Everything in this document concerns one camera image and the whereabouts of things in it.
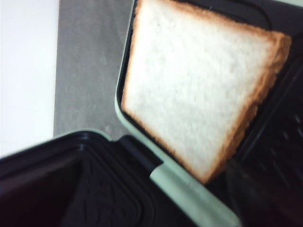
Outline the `white bread slice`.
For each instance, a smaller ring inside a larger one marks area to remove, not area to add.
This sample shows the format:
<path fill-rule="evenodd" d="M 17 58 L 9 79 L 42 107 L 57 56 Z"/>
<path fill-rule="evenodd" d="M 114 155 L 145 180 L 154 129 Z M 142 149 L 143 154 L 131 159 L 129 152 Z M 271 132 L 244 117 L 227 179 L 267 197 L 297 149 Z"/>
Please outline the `white bread slice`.
<path fill-rule="evenodd" d="M 207 183 L 235 153 L 291 42 L 189 3 L 140 0 L 121 107 Z"/>

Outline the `breakfast maker hinged lid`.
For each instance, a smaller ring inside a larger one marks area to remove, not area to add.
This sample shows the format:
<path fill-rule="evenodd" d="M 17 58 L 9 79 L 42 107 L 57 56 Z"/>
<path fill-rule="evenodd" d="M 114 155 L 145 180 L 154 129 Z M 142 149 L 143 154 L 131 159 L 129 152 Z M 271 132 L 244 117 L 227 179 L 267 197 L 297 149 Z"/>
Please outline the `breakfast maker hinged lid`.
<path fill-rule="evenodd" d="M 151 180 L 162 161 L 132 136 L 71 133 L 0 162 L 3 227 L 190 227 Z"/>

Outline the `mint green breakfast maker base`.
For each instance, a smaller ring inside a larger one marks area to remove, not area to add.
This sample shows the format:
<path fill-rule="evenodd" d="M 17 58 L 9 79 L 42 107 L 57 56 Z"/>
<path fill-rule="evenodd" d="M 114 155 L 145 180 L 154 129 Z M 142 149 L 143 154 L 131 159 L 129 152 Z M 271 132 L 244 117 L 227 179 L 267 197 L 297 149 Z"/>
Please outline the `mint green breakfast maker base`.
<path fill-rule="evenodd" d="M 132 2 L 116 85 L 121 123 L 156 156 L 150 179 L 199 227 L 300 227 L 303 224 L 303 59 L 295 57 L 261 106 L 227 169 L 203 185 L 122 110 L 135 9 Z"/>

